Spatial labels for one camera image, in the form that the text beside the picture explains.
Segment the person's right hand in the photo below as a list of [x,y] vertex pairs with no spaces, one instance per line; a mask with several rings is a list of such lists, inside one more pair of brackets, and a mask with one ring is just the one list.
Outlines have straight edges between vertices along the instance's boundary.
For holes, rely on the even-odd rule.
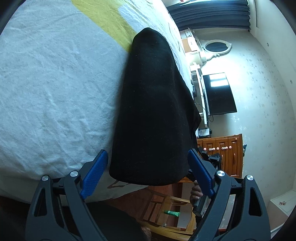
[[194,186],[192,187],[192,190],[190,192],[190,203],[194,206],[195,203],[201,198],[203,197],[203,193],[202,190],[197,182],[197,180],[195,180],[193,182]]

